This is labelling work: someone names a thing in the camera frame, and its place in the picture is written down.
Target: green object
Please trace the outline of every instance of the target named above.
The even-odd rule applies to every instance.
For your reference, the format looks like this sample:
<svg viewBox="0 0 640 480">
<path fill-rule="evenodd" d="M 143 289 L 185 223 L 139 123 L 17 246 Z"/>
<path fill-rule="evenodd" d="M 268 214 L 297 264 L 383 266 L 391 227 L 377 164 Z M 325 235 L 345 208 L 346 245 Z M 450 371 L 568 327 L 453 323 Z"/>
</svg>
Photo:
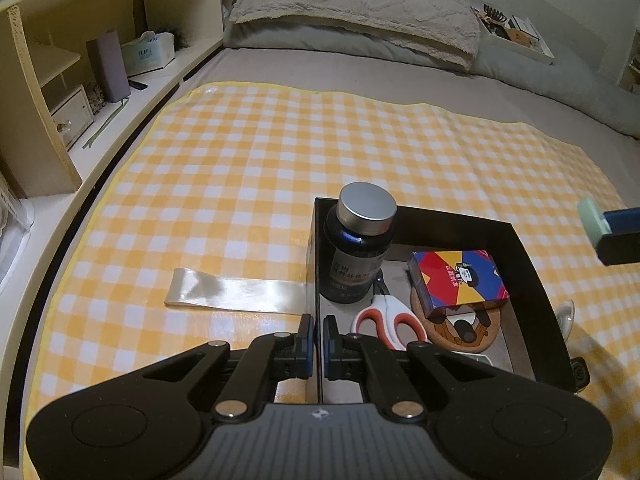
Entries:
<svg viewBox="0 0 640 480">
<path fill-rule="evenodd" d="M 107 126 L 109 126 L 109 123 L 110 123 L 111 121 L 113 121 L 113 120 L 114 120 L 114 118 L 116 117 L 116 115 L 117 115 L 117 114 L 119 114 L 119 113 L 122 111 L 122 109 L 127 105 L 127 103 L 129 102 L 129 100 L 130 100 L 130 98 L 129 98 L 129 97 L 125 97 L 125 98 L 122 100 L 122 102 L 120 102 L 120 106 L 119 106 L 118 108 L 116 108 L 116 109 L 111 113 L 111 115 L 109 116 L 109 118 L 108 118 L 106 121 L 104 121 L 104 124 L 103 124 L 102 126 L 100 126 L 100 129 L 99 129 L 97 132 L 95 132 L 87 142 L 85 142 L 84 146 L 82 146 L 82 149 L 83 149 L 83 150 L 84 150 L 85 148 L 90 148 L 90 147 L 92 146 L 92 144 L 94 143 L 94 140 L 98 138 L 98 136 L 102 133 L 102 131 L 103 131 Z"/>
<path fill-rule="evenodd" d="M 604 218 L 602 209 L 593 198 L 583 198 L 578 202 L 578 214 L 582 227 L 584 227 L 584 231 L 595 249 L 604 235 L 611 234 L 609 222 Z"/>
</svg>

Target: drawer knob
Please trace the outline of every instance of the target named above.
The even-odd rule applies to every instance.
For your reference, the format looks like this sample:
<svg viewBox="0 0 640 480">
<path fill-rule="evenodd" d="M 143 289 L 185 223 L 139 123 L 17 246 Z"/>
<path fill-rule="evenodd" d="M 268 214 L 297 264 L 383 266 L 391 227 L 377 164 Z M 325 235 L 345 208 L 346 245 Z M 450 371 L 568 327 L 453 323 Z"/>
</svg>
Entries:
<svg viewBox="0 0 640 480">
<path fill-rule="evenodd" d="M 71 121 L 66 121 L 65 123 L 58 123 L 56 126 L 56 130 L 59 134 L 66 134 L 71 131 Z"/>
</svg>

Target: pillow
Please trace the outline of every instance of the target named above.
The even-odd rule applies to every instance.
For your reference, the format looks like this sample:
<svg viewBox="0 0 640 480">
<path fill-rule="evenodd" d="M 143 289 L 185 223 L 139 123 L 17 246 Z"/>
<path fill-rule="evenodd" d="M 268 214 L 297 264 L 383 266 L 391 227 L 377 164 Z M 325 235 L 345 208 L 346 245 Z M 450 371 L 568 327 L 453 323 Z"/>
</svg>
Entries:
<svg viewBox="0 0 640 480">
<path fill-rule="evenodd" d="M 279 18 L 229 23 L 225 28 L 224 44 L 231 48 L 293 48 L 339 52 L 444 70 L 462 70 L 460 65 L 394 45 L 370 34 L 352 32 L 340 27 L 287 23 Z"/>
<path fill-rule="evenodd" d="M 480 28 L 467 0 L 237 0 L 229 20 L 341 27 L 468 68 Z"/>
</svg>

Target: yellow checkered blanket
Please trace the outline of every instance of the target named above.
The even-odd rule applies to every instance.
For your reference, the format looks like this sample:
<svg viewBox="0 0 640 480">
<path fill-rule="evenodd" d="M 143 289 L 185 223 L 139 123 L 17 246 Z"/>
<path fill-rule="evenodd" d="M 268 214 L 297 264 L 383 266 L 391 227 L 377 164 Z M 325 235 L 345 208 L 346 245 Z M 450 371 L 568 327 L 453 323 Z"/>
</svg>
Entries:
<svg viewBox="0 0 640 480">
<path fill-rule="evenodd" d="M 206 340 L 244 348 L 295 329 L 295 316 L 169 310 L 172 271 L 303 281 L 314 198 L 356 180 L 400 205 L 514 225 L 552 304 L 575 301 L 568 347 L 592 377 L 582 395 L 614 429 L 604 478 L 640 478 L 640 266 L 597 260 L 576 204 L 624 204 L 582 150 L 527 124 L 264 84 L 191 92 L 118 172 L 50 304 L 27 420 L 56 397 Z M 287 383 L 280 398 L 300 400 L 302 386 Z"/>
</svg>

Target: black bottle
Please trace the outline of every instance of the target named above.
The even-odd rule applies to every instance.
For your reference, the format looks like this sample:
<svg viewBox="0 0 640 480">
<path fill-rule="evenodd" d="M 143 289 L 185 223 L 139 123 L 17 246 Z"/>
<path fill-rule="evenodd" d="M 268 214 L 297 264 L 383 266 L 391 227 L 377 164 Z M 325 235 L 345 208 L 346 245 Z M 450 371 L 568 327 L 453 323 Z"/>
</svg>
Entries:
<svg viewBox="0 0 640 480">
<path fill-rule="evenodd" d="M 396 201 L 368 182 L 347 184 L 327 213 L 319 251 L 320 293 L 335 303 L 364 297 L 393 238 Z"/>
</svg>

